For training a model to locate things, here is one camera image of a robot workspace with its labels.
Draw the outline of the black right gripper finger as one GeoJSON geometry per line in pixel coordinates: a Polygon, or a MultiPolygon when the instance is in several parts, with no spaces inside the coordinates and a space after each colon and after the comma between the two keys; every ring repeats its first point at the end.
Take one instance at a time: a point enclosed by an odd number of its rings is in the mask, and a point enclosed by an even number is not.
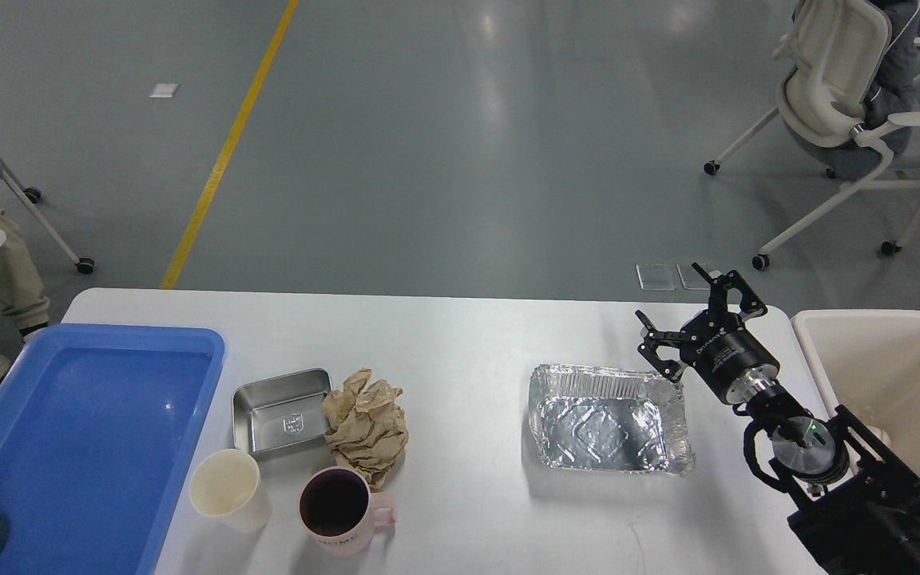
{"type": "Polygon", "coordinates": [[[654,371],[671,383],[678,383],[685,371],[686,364],[678,359],[662,359],[658,354],[660,348],[679,350],[688,342],[688,335],[682,331],[657,330],[651,319],[642,311],[636,310],[636,317],[643,325],[642,343],[638,346],[640,355],[654,368],[654,371]]]}
{"type": "Polygon", "coordinates": [[[706,313],[712,318],[720,318],[730,314],[729,294],[737,291],[740,295],[739,310],[735,313],[742,323],[756,317],[762,317],[769,312],[764,301],[752,290],[751,285],[737,270],[731,270],[719,276],[712,276],[700,263],[692,263],[692,269],[709,286],[708,308],[706,313]]]}

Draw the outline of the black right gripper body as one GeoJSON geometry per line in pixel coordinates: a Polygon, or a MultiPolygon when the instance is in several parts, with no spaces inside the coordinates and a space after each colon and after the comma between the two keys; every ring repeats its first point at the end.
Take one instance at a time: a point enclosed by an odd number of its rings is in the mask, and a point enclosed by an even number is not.
{"type": "Polygon", "coordinates": [[[680,328],[687,342],[680,360],[690,365],[723,403],[746,403],[777,381],[780,363],[730,311],[701,311],[680,328]]]}

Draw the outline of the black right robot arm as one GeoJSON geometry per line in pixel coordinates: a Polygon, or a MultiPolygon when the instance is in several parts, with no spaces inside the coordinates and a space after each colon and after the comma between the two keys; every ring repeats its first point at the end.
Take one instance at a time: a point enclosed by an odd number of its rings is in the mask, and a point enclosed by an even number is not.
{"type": "Polygon", "coordinates": [[[675,331],[636,311],[641,356],[671,383],[693,369],[748,418],[746,466],[795,503],[788,526],[822,571],[920,574],[920,477],[851,409],[818,418],[779,382],[779,361],[746,327],[767,306],[740,273],[693,268],[708,304],[675,331]]]}

